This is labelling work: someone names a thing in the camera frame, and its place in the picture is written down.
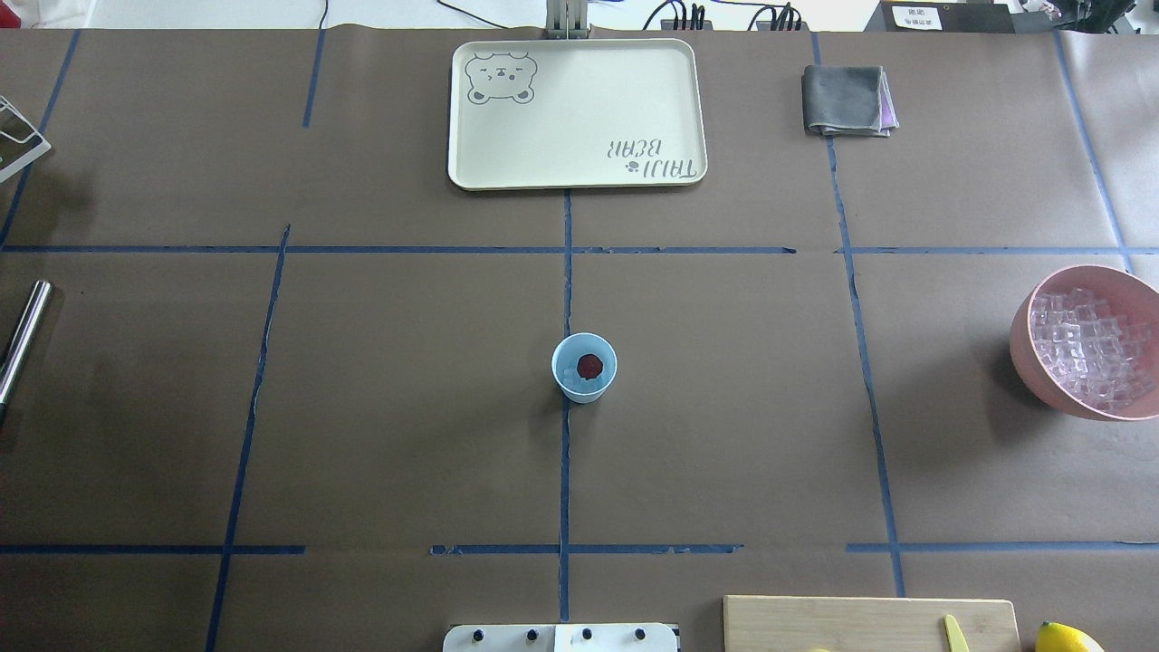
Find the light blue plastic cup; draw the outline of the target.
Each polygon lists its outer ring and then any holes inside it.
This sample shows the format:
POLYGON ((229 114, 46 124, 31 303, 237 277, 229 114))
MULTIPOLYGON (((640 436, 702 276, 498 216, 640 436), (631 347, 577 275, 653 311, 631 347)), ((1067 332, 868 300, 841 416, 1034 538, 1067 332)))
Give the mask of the light blue plastic cup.
POLYGON ((619 369, 614 347, 598 334, 569 335, 551 356, 555 383, 571 403, 585 405, 599 400, 619 369))

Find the red strawberry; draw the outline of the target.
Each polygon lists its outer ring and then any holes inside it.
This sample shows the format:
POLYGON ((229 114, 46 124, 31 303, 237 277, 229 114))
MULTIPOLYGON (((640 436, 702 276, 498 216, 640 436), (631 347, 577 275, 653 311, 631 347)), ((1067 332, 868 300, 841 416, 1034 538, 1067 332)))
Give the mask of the red strawberry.
POLYGON ((599 378, 603 374, 604 368, 604 360, 602 360, 600 356, 593 354, 593 352, 580 356, 575 367, 582 380, 595 380, 599 378))

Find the steel muddler with black tip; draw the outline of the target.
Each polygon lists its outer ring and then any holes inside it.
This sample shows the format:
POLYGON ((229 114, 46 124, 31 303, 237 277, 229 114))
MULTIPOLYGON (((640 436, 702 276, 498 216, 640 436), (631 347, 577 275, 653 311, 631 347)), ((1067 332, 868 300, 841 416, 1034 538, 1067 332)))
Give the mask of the steel muddler with black tip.
POLYGON ((25 298, 24 312, 14 327, 12 338, 3 356, 1 367, 1 424, 7 416, 9 401, 15 391, 21 371, 24 368, 25 356, 32 347, 34 335, 41 329, 48 305, 53 296, 52 283, 41 278, 32 284, 29 296, 25 298))

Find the pink bowl of ice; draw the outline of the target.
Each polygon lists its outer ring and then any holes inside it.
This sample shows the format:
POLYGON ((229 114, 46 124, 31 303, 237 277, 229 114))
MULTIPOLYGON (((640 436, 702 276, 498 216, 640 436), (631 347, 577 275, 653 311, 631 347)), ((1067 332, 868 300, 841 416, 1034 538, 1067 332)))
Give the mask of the pink bowl of ice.
POLYGON ((1158 294, 1108 265, 1060 268, 1009 328, 1011 362, 1049 406, 1093 420, 1156 418, 1158 294))

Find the cream bear serving tray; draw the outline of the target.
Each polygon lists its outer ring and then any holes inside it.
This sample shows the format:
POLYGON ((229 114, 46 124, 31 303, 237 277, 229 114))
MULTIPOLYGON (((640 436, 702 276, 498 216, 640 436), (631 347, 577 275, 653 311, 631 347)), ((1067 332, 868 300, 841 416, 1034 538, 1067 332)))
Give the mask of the cream bear serving tray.
POLYGON ((447 174, 459 188, 690 186, 707 169, 687 42, 478 41, 453 53, 447 174))

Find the wooden cutting board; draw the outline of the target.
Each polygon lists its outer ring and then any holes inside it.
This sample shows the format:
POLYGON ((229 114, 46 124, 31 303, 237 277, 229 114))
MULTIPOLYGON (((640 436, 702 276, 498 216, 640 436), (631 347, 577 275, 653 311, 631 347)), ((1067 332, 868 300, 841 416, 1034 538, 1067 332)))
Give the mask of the wooden cutting board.
POLYGON ((970 651, 1020 651, 1016 615, 1003 599, 722 599, 727 651, 948 651, 943 620, 970 651))

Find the grey folded cloth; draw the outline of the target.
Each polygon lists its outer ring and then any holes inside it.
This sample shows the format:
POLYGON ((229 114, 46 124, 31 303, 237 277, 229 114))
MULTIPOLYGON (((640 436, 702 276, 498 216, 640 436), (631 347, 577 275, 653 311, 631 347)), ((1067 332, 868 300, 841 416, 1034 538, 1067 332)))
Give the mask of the grey folded cloth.
POLYGON ((885 138, 901 125, 885 67, 812 63, 800 90, 803 127, 816 135, 885 138))

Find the yellow plastic knife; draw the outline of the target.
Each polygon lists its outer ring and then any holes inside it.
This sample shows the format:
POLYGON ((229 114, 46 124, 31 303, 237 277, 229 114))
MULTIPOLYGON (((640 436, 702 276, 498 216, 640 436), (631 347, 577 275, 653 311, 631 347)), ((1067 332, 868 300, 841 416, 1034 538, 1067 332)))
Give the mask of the yellow plastic knife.
POLYGON ((949 652, 970 652, 962 627, 954 615, 943 615, 943 632, 949 652))

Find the yellow lemon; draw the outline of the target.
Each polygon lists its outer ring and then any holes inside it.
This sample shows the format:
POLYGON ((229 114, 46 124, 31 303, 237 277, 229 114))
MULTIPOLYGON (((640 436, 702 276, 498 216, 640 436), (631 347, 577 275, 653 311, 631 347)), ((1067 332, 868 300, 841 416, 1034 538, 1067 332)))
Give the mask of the yellow lemon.
POLYGON ((1080 628, 1056 620, 1044 620, 1038 627, 1036 652, 1105 652, 1105 647, 1080 628))

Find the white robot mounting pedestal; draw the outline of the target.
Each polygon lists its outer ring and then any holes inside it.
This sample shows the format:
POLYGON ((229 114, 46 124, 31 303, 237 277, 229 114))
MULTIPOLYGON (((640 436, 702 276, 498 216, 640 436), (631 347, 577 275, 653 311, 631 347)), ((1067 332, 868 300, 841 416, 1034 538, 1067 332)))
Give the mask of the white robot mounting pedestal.
POLYGON ((464 624, 443 651, 680 651, 678 627, 659 622, 464 624))

